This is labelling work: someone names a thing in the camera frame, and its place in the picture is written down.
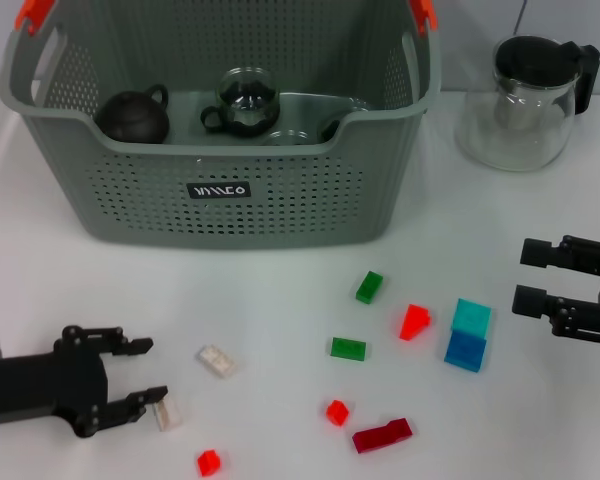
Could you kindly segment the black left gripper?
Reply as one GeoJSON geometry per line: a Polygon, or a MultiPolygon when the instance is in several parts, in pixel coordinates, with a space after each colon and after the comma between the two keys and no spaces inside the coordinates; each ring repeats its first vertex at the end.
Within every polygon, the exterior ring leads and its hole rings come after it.
{"type": "Polygon", "coordinates": [[[48,353],[0,359],[0,424],[52,416],[87,438],[137,422],[168,388],[132,392],[108,403],[101,355],[144,355],[153,345],[151,338],[129,340],[121,327],[69,326],[48,353]]]}

